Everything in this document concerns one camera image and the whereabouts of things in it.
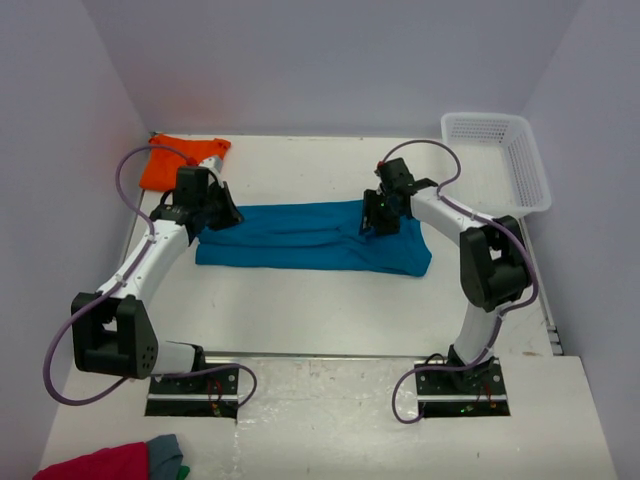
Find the blue t shirt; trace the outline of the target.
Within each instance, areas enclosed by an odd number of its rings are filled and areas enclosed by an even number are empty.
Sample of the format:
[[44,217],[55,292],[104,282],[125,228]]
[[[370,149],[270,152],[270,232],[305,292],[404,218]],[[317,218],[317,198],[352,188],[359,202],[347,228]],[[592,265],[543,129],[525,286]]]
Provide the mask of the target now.
[[361,233],[362,206],[361,200],[241,206],[241,224],[198,236],[195,263],[424,276],[432,253],[421,224],[404,218],[396,234]]

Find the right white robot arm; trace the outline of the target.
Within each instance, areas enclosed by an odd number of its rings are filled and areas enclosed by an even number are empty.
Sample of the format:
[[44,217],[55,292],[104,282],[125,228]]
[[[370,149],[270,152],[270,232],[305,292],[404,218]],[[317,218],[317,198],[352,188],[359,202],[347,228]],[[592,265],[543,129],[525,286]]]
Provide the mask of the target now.
[[493,358],[493,347],[506,314],[520,308],[526,289],[535,284],[531,258],[518,221],[491,219],[441,193],[428,178],[417,180],[403,159],[382,161],[377,189],[364,192],[361,231],[393,235],[403,218],[427,224],[459,249],[460,284],[468,301],[460,333],[443,364],[426,371],[446,373],[448,385],[467,393],[482,379],[480,366]]

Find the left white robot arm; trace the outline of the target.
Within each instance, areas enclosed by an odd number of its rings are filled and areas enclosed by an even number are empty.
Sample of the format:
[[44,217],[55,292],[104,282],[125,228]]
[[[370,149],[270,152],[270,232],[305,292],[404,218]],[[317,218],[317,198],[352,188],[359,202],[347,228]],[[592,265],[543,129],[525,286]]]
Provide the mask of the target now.
[[187,393],[206,385],[202,348],[159,340],[147,307],[174,262],[202,231],[242,223],[220,167],[220,159],[212,157],[179,168],[174,189],[149,214],[132,254],[96,292],[75,297],[72,337],[79,370],[133,379],[172,376]]

